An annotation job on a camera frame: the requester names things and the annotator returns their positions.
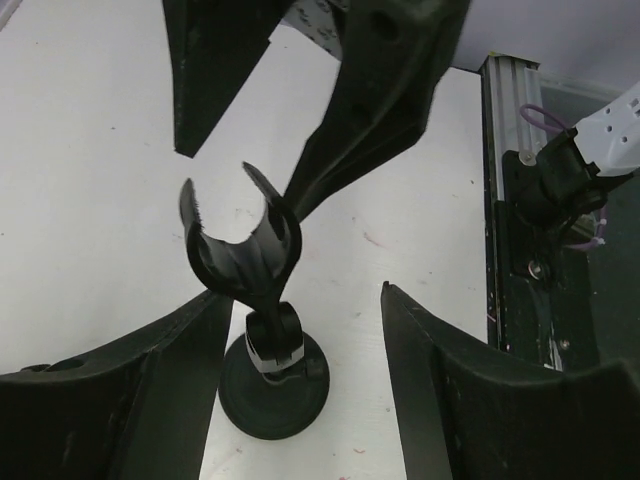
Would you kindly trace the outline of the black round-base stand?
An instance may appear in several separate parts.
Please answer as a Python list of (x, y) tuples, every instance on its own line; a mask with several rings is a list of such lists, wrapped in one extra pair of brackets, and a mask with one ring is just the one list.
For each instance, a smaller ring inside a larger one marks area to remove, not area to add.
[(242, 432), (275, 441), (317, 419), (328, 398), (330, 370), (322, 348), (282, 298), (302, 252), (300, 223), (255, 166), (245, 163), (243, 169), (264, 197), (261, 220), (245, 240), (229, 243), (205, 233), (192, 179), (181, 187), (179, 215), (198, 280), (251, 310), (243, 335), (224, 356), (221, 406)]

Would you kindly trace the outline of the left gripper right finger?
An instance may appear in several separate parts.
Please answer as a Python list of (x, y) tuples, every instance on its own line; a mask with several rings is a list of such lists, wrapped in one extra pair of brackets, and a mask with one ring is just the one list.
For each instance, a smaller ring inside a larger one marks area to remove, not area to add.
[(381, 290), (385, 351), (410, 479), (635, 479), (639, 366), (578, 372), (521, 360)]

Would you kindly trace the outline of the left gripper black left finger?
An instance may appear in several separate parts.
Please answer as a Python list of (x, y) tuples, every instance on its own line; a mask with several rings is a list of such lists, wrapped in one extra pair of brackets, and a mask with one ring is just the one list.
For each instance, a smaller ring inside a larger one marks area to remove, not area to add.
[(198, 478), (231, 310), (205, 291), (99, 348), (2, 375), (2, 478)]

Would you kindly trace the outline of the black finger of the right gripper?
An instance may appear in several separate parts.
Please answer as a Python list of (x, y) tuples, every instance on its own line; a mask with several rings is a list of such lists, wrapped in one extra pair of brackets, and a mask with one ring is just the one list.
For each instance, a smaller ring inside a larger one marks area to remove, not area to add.
[(422, 137), (469, 7), (467, 1), (351, 2), (334, 90), (284, 194), (297, 220)]

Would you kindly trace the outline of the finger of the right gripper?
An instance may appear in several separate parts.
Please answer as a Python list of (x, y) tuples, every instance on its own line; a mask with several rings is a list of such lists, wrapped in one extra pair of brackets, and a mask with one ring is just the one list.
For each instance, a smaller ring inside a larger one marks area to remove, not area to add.
[(290, 1), (164, 0), (174, 148), (194, 157), (269, 46)]

